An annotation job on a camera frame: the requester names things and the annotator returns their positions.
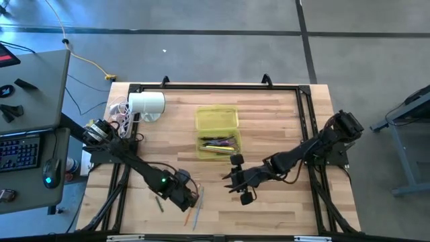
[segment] white cup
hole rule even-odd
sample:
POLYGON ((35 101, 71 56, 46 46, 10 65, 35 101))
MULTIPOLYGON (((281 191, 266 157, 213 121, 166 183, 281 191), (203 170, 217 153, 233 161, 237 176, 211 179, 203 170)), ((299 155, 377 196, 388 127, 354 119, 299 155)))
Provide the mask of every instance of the white cup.
POLYGON ((130 93, 128 105, 132 113, 141 113, 145 122, 154 122, 164 112, 166 99, 162 92, 130 93))

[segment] white cable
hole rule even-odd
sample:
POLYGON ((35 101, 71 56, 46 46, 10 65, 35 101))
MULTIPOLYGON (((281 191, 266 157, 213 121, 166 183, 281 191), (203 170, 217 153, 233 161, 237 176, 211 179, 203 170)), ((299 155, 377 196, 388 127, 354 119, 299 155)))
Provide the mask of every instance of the white cable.
POLYGON ((110 119, 115 120, 120 124, 118 127, 118 135, 121 138, 124 138, 130 134, 131 129, 128 128, 130 124, 134 122, 141 122, 143 118, 137 121, 133 120, 135 113, 132 113, 131 110, 128 108, 129 103, 127 101, 121 101, 118 104, 114 104, 114 102, 120 98, 121 97, 117 97, 114 101, 110 102, 110 104, 108 105, 109 108, 112 105, 116 105, 116 108, 117 108, 117 111, 114 114, 110 115, 109 120, 110 119))
POLYGON ((75 53, 74 53, 74 52, 69 48, 69 41, 68 41, 68 40, 67 40, 67 38, 66 38, 65 27, 62 25, 62 22, 61 22, 60 16, 58 16, 58 14, 57 14, 57 12, 55 11, 54 7, 49 3, 49 1, 48 1, 48 0, 45 0, 45 2, 46 2, 46 3, 49 5, 49 7, 52 9, 52 11, 54 12, 54 14, 55 14, 55 16, 56 16, 56 18, 57 18, 58 22, 60 23, 60 27, 61 27, 61 30, 62 30, 62 37, 63 37, 63 41, 62 41, 62 42, 63 42, 63 43, 64 43, 64 45, 66 46, 66 49, 70 51, 70 54, 71 54, 72 56, 74 56, 75 58, 78 58, 78 59, 80 59, 80 60, 82 60, 82 61, 86 61, 86 62, 88 62, 88 63, 91 63, 91 64, 95 65, 98 69, 100 69, 100 71, 102 71, 102 72, 105 74, 105 79, 106 79, 106 80, 113 80, 113 79, 116 79, 116 75, 111 75, 111 74, 106 73, 106 72, 105 72, 105 70, 103 70, 103 68, 102 68, 101 66, 99 66, 97 63, 93 62, 92 60, 88 60, 88 59, 86 59, 86 58, 83 58, 82 56, 79 56, 79 55, 75 54, 75 53))

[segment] orange pen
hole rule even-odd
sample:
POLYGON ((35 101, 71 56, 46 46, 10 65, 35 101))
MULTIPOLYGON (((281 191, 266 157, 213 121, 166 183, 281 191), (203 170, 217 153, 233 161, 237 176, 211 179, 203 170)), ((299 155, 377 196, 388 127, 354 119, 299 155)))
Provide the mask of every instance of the orange pen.
POLYGON ((193 208, 190 208, 190 209, 189 209, 189 211, 188 211, 188 215, 187 215, 187 217, 185 218, 185 222, 184 222, 183 226, 187 225, 187 223, 188 223, 188 219, 189 219, 189 216, 191 215, 192 210, 193 210, 193 208))

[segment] pencil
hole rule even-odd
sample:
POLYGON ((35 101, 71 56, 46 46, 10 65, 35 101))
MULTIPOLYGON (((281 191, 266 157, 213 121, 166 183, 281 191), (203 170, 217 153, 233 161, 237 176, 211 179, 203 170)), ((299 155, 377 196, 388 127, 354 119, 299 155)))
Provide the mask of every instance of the pencil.
POLYGON ((159 197, 155 197, 155 200, 157 201, 157 204, 159 205, 161 212, 164 212, 164 209, 163 209, 163 206, 161 206, 161 202, 159 200, 159 197))
POLYGON ((185 218, 185 222, 184 222, 183 226, 187 225, 188 219, 189 219, 189 216, 191 215, 192 210, 193 210, 193 208, 189 208, 189 211, 188 211, 187 217, 185 218))
POLYGON ((204 195, 204 187, 202 186, 202 190, 200 191, 200 202, 199 205, 197 206, 197 212, 196 212, 196 217, 194 218, 194 225, 193 225, 193 231, 196 228, 197 225, 197 219, 199 218, 199 212, 200 212, 200 206, 203 203, 203 195, 204 195))

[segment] desk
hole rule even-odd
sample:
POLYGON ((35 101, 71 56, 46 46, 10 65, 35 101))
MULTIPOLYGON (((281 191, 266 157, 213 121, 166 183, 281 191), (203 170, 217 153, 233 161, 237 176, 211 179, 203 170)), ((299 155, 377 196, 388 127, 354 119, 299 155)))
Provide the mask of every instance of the desk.
MULTIPOLYGON (((129 83, 113 83, 108 103, 127 96, 129 83)), ((311 85, 318 127, 333 114, 327 85, 311 85)), ((239 130, 243 142, 244 169, 261 165, 261 160, 278 151, 288 151, 302 140, 296 96, 278 90, 153 90, 165 94, 165 113, 155 123, 140 123, 138 132, 145 135, 138 155, 145 161, 162 161, 186 169, 196 183, 205 187, 198 225, 192 231, 193 217, 183 226, 186 212, 170 201, 161 201, 159 210, 155 195, 143 178, 132 171, 128 183, 121 233, 224 234, 224 235, 312 235, 317 234, 314 206, 308 172, 303 169, 294 185, 269 181, 257 189, 258 199, 242 206, 239 194, 223 188, 221 180, 232 167, 230 161, 202 161, 196 157, 195 120, 197 107, 232 104, 239 110, 239 130)), ((101 165, 87 183, 77 229, 84 227, 104 203, 113 165, 101 165)), ((288 178, 293 179, 294 168, 288 178)), ((338 167, 327 167, 333 202, 355 229, 359 222, 351 186, 338 167)), ((327 213, 322 206, 325 225, 327 213)), ((111 214, 111 224, 115 217, 111 214)))

